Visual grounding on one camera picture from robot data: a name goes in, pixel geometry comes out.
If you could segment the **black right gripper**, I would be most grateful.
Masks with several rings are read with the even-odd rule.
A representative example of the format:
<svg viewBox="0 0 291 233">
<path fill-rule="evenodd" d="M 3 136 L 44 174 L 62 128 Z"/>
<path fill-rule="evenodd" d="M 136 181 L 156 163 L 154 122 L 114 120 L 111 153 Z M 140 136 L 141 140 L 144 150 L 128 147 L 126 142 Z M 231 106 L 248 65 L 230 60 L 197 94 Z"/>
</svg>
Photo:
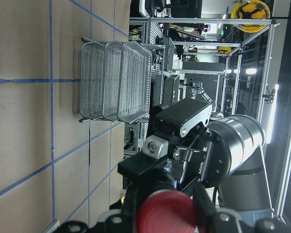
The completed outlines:
<svg viewBox="0 0 291 233">
<path fill-rule="evenodd" d="M 230 174 L 232 158 L 228 139 L 227 131 L 218 126 L 194 127 L 185 137 L 171 136 L 169 142 L 151 135 L 142 151 L 120 162 L 117 171 L 121 175 L 146 175 L 164 167 L 169 146 L 177 188 L 192 188 L 196 183 L 215 187 Z"/>
</svg>

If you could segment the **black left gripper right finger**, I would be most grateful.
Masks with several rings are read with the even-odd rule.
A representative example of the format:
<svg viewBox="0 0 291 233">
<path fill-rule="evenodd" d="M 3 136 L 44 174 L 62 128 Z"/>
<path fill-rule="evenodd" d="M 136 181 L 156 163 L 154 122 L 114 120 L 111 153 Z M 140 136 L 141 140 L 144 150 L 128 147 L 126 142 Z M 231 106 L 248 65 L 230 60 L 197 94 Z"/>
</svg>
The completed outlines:
<svg viewBox="0 0 291 233">
<path fill-rule="evenodd" d="M 202 184 L 193 186 L 193 201 L 196 206 L 198 232 L 214 233 L 213 217 L 216 209 Z"/>
</svg>

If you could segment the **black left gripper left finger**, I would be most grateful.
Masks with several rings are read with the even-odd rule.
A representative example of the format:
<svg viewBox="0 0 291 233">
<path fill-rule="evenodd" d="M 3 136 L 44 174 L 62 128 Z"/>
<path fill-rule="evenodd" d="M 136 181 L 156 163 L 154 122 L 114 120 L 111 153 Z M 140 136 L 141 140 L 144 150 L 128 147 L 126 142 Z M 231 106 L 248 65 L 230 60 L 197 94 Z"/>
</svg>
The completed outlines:
<svg viewBox="0 0 291 233">
<path fill-rule="evenodd" d="M 137 212 L 139 208 L 139 187 L 131 182 L 127 187 L 127 192 L 124 198 L 121 209 L 121 216 L 124 220 L 124 232 L 137 232 Z"/>
</svg>

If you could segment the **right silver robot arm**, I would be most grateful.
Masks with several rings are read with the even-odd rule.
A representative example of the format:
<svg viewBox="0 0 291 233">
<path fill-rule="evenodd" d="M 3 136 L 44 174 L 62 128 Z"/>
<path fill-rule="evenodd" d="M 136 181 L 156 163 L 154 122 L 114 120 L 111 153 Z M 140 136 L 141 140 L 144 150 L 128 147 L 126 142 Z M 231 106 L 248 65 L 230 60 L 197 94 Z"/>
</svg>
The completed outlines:
<svg viewBox="0 0 291 233">
<path fill-rule="evenodd" d="M 188 196 L 200 183 L 217 187 L 222 207 L 240 212 L 272 208 L 262 151 L 265 132 L 258 121 L 231 115 L 175 130 L 174 123 L 161 120 L 142 151 L 121 162 L 118 172 L 145 184 L 171 162 L 176 189 Z"/>
</svg>

